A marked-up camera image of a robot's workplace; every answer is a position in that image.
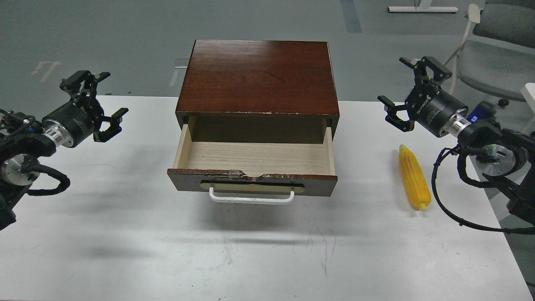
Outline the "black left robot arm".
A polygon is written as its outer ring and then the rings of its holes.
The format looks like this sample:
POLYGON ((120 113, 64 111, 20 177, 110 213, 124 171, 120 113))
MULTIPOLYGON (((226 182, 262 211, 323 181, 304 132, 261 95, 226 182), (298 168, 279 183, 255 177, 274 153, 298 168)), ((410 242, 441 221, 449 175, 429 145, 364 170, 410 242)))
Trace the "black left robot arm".
POLYGON ((69 94, 69 101, 42 121, 22 112, 1 110, 1 229, 15 223, 13 208, 25 194, 53 196, 70 186, 67 175, 40 164, 40 157, 52 156, 61 145, 74 148, 88 136, 105 143, 122 131, 120 123, 128 109, 105 116, 96 99, 98 84, 109 76, 109 72, 95 75, 81 70, 63 79, 60 89, 69 94))

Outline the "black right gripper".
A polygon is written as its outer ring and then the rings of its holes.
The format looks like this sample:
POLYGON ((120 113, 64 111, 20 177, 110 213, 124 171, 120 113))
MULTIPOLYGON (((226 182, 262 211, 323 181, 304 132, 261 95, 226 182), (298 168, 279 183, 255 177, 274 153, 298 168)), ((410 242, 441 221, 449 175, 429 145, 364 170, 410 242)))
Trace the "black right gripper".
POLYGON ((431 56, 421 59, 400 57, 399 61, 413 71, 414 86, 405 104, 395 105, 384 95, 377 99, 385 106, 385 120, 403 132, 413 131, 415 120, 438 138, 447 135, 444 129, 455 114, 466 116, 468 106, 441 89, 453 73, 431 56), (402 120, 397 113, 407 111, 409 119, 402 120))

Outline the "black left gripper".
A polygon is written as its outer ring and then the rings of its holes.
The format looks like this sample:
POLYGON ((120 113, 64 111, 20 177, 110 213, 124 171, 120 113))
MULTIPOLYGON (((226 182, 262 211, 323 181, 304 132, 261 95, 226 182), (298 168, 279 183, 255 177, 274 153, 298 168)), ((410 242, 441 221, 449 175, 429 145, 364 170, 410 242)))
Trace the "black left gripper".
POLYGON ((111 117, 98 115, 99 111, 94 108, 98 103, 97 86, 109 76, 109 72, 94 75, 80 70, 61 81, 60 89, 69 94, 70 99, 42 119, 43 134, 56 147, 74 148, 90 135, 95 142, 105 143, 122 131, 120 124, 128 108, 118 109, 111 117), (102 122, 110 125, 105 131, 100 131, 102 122))

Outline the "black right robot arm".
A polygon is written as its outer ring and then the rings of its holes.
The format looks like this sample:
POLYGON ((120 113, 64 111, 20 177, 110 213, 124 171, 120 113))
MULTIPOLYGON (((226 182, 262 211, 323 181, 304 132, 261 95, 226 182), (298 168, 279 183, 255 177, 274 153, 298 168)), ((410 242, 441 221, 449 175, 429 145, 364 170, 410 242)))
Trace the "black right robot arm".
POLYGON ((508 198, 507 210, 529 224, 534 223, 534 139, 495 120, 488 102, 467 117, 468 107, 441 88, 452 72, 433 57, 400 58, 413 71, 414 86, 403 105, 379 96, 385 105, 385 120, 403 132, 418 122, 438 138, 453 135, 457 145, 444 148, 434 164, 431 187, 435 197, 436 176, 448 154, 457 158, 460 179, 474 187, 496 188, 508 198))

